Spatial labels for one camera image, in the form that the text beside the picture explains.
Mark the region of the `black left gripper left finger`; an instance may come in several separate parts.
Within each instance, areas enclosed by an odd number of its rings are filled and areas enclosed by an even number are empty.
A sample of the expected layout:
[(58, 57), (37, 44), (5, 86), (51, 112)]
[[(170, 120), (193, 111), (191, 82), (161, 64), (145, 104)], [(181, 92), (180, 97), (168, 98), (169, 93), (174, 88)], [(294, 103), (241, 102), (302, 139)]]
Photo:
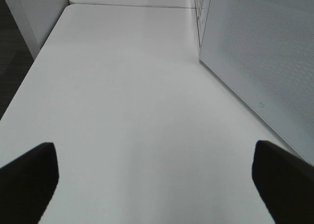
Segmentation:
[(54, 143), (41, 143), (0, 169), (0, 222), (37, 224), (59, 181)]

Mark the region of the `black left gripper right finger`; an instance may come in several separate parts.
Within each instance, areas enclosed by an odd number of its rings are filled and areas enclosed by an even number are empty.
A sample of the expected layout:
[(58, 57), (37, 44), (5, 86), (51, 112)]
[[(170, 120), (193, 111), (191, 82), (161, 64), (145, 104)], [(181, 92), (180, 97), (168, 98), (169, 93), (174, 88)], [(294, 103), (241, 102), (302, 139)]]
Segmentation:
[(314, 168), (270, 141), (255, 146), (252, 179), (277, 224), (314, 222)]

